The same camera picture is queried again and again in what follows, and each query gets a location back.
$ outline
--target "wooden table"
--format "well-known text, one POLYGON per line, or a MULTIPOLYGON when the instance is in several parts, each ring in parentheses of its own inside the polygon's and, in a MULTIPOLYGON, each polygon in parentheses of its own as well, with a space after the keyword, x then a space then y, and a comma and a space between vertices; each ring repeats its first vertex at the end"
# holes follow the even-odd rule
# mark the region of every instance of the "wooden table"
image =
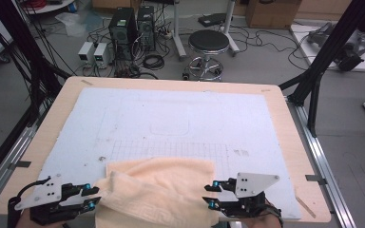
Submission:
POLYGON ((301 211, 300 222, 328 222, 331 214, 325 198, 315 181, 307 181, 305 175, 314 175, 299 137, 295 123, 280 89, 276 85, 250 85, 140 79, 71 77, 52 105, 38 132, 25 152, 22 161, 29 161, 29 168, 18 167, 0 195, 0 214, 7 213, 8 199, 27 184, 37 180, 43 164, 55 145, 67 117, 80 92, 85 87, 135 88, 176 91, 215 91, 222 93, 259 94, 265 97, 280 149, 294 185, 301 211))

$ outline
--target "peach towel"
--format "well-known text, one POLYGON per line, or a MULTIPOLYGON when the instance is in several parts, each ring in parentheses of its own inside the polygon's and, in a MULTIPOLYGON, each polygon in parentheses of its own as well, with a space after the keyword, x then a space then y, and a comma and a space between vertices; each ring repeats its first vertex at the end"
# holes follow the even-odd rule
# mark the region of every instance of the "peach towel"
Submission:
POLYGON ((214 170, 211 161, 183 158, 109 163, 96 183, 102 197, 96 227, 210 227, 219 215, 202 197, 215 197, 203 188, 214 170))

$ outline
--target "cardboard box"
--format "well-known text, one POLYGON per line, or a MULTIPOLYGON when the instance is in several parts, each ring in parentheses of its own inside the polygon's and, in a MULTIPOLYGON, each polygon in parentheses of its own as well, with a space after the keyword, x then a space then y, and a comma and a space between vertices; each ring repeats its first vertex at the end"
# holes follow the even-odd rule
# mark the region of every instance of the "cardboard box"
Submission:
POLYGON ((352 0, 303 0, 296 18, 337 21, 352 0))
POLYGON ((289 29, 300 5, 301 0, 276 0, 270 4, 250 0, 245 20, 250 28, 289 29))
POLYGON ((245 16, 245 12, 247 11, 248 4, 242 4, 236 2, 236 5, 234 6, 233 15, 236 16, 245 16))
POLYGON ((118 7, 133 8, 135 12, 141 4, 141 0, 92 0, 93 8, 111 12, 118 7))

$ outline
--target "metal bracket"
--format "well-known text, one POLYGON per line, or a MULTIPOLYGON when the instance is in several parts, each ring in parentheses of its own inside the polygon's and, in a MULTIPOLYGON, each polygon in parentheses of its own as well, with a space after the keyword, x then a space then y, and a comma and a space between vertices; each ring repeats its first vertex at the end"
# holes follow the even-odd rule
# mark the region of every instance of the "metal bracket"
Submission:
POLYGON ((235 195, 238 199, 254 197, 278 182, 279 179, 278 175, 238 173, 235 195))
POLYGON ((306 175, 307 181, 316 181, 319 185, 327 184, 327 180, 317 175, 306 175))
POLYGON ((57 174, 51 177, 44 185, 36 187, 25 199, 21 200, 14 209, 19 211, 51 202, 59 201, 62 197, 62 179, 57 174))

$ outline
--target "white box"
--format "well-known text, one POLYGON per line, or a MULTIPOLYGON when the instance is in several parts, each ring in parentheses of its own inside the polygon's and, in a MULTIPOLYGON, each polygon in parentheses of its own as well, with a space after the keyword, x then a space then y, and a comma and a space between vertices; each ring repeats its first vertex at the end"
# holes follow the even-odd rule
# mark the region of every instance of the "white box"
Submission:
POLYGON ((85 64, 85 67, 94 66, 94 50, 93 42, 85 42, 79 50, 79 58, 82 60, 82 63, 85 64))
POLYGON ((111 60, 107 43, 99 43, 94 52, 94 59, 98 68, 106 68, 108 66, 111 60))

